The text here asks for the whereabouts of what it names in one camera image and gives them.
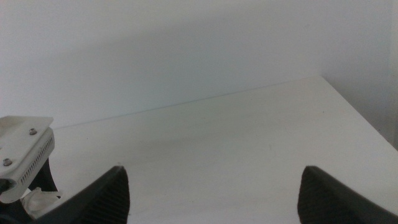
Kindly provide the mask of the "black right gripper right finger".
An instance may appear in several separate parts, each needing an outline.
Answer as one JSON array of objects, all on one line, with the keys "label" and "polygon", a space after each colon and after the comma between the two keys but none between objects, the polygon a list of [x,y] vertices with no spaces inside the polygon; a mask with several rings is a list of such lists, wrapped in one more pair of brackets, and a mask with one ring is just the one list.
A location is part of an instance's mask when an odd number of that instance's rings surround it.
[{"label": "black right gripper right finger", "polygon": [[301,223],[397,223],[396,214],[317,166],[302,172],[297,212]]}]

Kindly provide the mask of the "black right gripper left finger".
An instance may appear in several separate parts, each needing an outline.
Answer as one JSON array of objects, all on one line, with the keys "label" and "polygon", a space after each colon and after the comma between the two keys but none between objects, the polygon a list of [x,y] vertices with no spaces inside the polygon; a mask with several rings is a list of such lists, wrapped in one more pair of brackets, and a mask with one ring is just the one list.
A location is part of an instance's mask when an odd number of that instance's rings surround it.
[{"label": "black right gripper left finger", "polygon": [[38,224],[125,224],[130,209],[129,181],[114,166],[78,194],[36,219]]}]

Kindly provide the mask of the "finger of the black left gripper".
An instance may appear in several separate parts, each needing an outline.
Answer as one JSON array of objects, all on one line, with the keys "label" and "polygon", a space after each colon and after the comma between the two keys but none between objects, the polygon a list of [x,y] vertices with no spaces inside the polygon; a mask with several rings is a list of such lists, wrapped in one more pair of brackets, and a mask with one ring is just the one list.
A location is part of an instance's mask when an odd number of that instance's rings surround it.
[{"label": "finger of the black left gripper", "polygon": [[44,192],[57,192],[58,189],[53,180],[49,160],[47,159],[40,169],[38,174],[33,179],[32,183],[29,185],[30,190],[35,190],[36,188],[40,188],[41,191]]}]

